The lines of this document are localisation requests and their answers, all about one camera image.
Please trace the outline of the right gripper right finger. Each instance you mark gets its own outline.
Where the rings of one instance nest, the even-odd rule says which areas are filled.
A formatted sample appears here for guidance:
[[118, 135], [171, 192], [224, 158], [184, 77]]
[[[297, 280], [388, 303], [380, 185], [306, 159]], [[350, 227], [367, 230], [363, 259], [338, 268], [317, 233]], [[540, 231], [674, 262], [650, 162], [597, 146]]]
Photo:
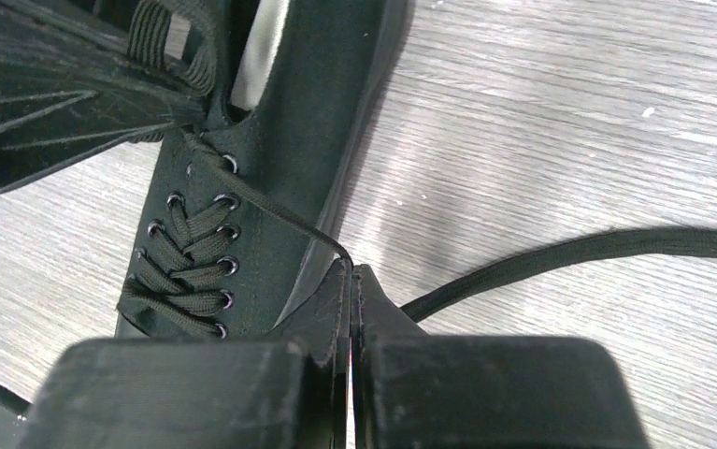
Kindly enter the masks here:
[[360, 448], [646, 448], [621, 370], [593, 340], [430, 335], [369, 266], [351, 281]]

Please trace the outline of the black canvas shoe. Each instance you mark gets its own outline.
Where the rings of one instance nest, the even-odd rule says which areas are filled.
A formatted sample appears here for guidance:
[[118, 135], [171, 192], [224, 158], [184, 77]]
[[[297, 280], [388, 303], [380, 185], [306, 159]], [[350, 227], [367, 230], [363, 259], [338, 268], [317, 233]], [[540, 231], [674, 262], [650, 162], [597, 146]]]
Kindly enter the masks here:
[[129, 53], [161, 63], [173, 13], [208, 113], [167, 130], [117, 305], [120, 338], [262, 337], [334, 259], [353, 153], [409, 21], [405, 1], [143, 1]]

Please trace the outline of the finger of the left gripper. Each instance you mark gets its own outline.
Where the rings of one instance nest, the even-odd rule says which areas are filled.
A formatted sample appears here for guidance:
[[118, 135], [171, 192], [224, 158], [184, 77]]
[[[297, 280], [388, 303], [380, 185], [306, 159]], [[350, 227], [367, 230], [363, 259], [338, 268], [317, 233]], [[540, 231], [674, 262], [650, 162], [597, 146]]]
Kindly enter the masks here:
[[0, 98], [0, 194], [124, 142], [203, 117], [178, 94], [44, 93]]
[[0, 124], [201, 120], [184, 66], [140, 62], [128, 42], [66, 1], [0, 1]]

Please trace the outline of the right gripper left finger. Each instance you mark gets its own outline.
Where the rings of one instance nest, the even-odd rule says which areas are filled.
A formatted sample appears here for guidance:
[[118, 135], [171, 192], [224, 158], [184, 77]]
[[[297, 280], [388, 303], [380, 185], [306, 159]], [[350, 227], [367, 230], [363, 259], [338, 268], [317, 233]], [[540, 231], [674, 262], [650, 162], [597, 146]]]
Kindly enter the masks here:
[[255, 340], [98, 339], [69, 347], [21, 448], [342, 448], [352, 265]]

